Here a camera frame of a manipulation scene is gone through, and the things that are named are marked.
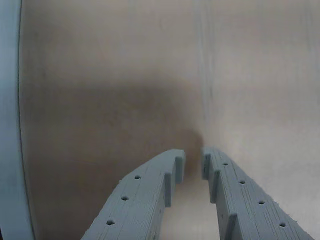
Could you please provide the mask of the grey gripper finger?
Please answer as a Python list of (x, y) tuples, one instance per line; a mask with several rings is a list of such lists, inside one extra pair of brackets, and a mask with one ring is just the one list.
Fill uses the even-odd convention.
[(183, 181), (185, 161), (182, 149), (166, 150), (123, 177), (82, 239), (159, 239), (165, 208)]
[(202, 150), (201, 176), (208, 181), (222, 240), (310, 240), (231, 158), (215, 147)]

